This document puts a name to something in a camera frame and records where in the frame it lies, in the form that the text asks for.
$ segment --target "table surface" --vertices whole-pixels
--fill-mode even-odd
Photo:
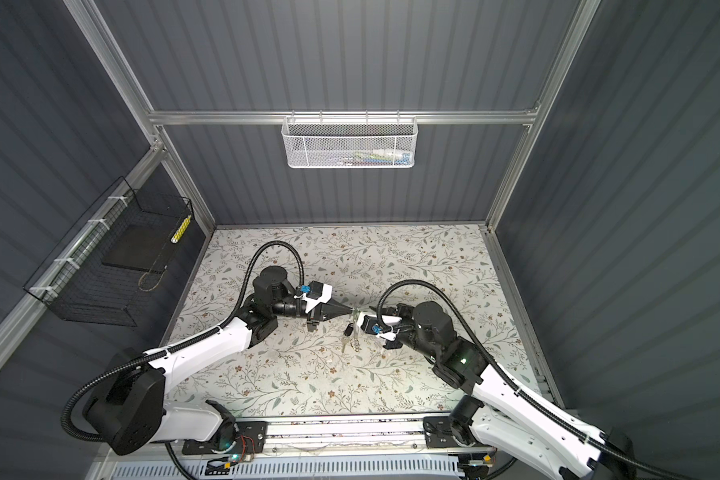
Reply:
[[[351,306],[375,305],[400,280],[440,286],[496,359],[538,390],[477,225],[217,230],[170,335],[172,342],[229,315],[251,256],[269,240],[294,245],[302,255],[306,282],[333,285],[334,298]],[[296,261],[288,250],[268,249],[254,273],[271,264],[285,267],[297,285]],[[252,293],[250,285],[246,293]],[[426,300],[435,300],[434,294],[412,286],[398,290],[388,304]],[[208,366],[166,398],[212,398],[236,416],[255,417],[447,411],[462,397],[461,390],[432,373],[423,355],[407,347],[384,350],[382,342],[361,334],[359,350],[348,346],[342,353],[347,322],[348,316],[341,316],[307,332],[303,320],[279,319],[278,329],[264,342]],[[455,317],[454,324],[466,336]]]

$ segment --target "white wire basket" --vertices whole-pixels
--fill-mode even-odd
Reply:
[[[291,168],[410,168],[417,136],[415,118],[386,124],[282,122]]]

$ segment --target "black wire basket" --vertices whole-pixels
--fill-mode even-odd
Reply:
[[[185,197],[131,190],[38,285],[24,289],[62,320],[136,326],[154,311],[154,294],[193,220]]]

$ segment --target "metal base plate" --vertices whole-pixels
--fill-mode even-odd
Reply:
[[[460,448],[462,447],[451,435],[451,419],[448,416],[431,416],[422,419],[427,448]],[[484,446],[475,443],[473,447]]]
[[[240,429],[240,433],[253,440],[253,451],[254,453],[261,453],[264,451],[264,441],[266,440],[266,426],[267,422],[238,422],[237,427]],[[184,446],[181,449],[182,455],[213,455],[211,449],[213,448],[211,442],[198,442],[196,440],[187,440],[184,442]]]

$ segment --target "yellow battery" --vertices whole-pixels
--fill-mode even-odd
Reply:
[[[192,215],[188,215],[187,218],[185,218],[184,221],[181,223],[181,226],[179,226],[179,229],[176,230],[176,233],[173,234],[173,237],[170,239],[172,244],[179,243],[181,236],[184,235],[184,232],[186,232],[186,228],[190,225],[191,221]]]

